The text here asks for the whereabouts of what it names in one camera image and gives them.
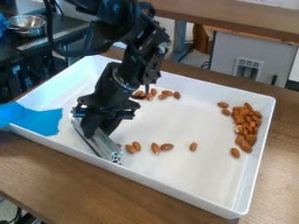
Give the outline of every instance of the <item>electrical outlet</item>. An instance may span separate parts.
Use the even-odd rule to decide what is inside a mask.
[[[233,69],[233,75],[258,81],[263,67],[264,62],[261,60],[238,57]]]

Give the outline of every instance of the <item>white tray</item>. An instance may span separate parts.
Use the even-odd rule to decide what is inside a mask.
[[[57,151],[97,165],[162,193],[203,208],[227,219],[238,218],[249,210],[261,156],[275,107],[269,96],[223,87],[209,82],[163,73],[155,88],[182,94],[160,101],[141,101],[133,121],[123,121],[111,135],[116,143],[141,143],[134,155],[127,152],[122,166],[96,157],[70,123],[70,111],[78,96],[92,93],[103,68],[116,61],[101,56],[86,57],[68,67],[18,102],[28,109],[63,108],[57,136],[44,137],[11,125],[10,130]],[[233,120],[223,116],[217,102],[231,105],[249,102],[263,114],[258,141],[251,154],[241,151],[240,159],[230,155],[235,147]],[[171,151],[155,155],[151,143],[172,143]],[[198,150],[189,151],[189,144]]]

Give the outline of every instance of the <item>cable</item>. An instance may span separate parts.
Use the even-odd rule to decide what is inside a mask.
[[[65,16],[65,13],[63,13],[63,10],[61,9],[60,5],[56,2],[56,0],[53,0],[54,4],[56,5],[56,7],[59,9],[60,13],[62,16]]]
[[[204,62],[204,63],[201,65],[200,68],[204,68],[204,67],[209,66],[209,65],[210,65],[210,62],[209,62],[209,61],[206,61],[206,62]]]
[[[110,45],[105,45],[102,49],[100,50],[79,50],[79,51],[63,51],[59,48],[54,43],[53,40],[53,30],[52,30],[52,25],[53,25],[53,17],[52,17],[52,7],[49,3],[49,0],[43,0],[45,4],[45,9],[46,9],[46,20],[47,20],[47,36],[49,40],[49,45],[52,48],[53,51],[55,51],[57,54],[60,54],[65,57],[83,57],[83,56],[90,56],[90,55],[96,55],[96,54],[102,54],[108,50]]]

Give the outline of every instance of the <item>robotic arm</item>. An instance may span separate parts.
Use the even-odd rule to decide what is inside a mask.
[[[156,83],[161,76],[160,66],[167,53],[170,37],[158,22],[153,20],[155,10],[149,3],[136,0],[66,0],[77,7],[77,11],[96,16],[91,22],[88,49],[64,52],[52,41],[52,13],[49,0],[47,8],[47,33],[49,43],[57,53],[71,56],[86,56],[104,53],[114,43],[127,45],[122,63],[109,63],[95,85],[92,94],[78,98],[73,108],[73,117],[81,117],[80,127],[84,137],[91,138],[100,128],[110,135],[122,119],[133,119],[140,104],[131,101],[132,94],[141,85],[149,92],[149,84]]]

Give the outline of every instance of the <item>blue glove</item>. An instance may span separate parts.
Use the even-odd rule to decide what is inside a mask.
[[[0,13],[0,38],[3,36],[3,32],[7,30],[9,22],[6,20],[4,15]]]
[[[59,121],[62,108],[46,111],[27,109],[17,102],[0,105],[0,129],[9,123],[16,124],[42,136],[54,136],[59,133]]]

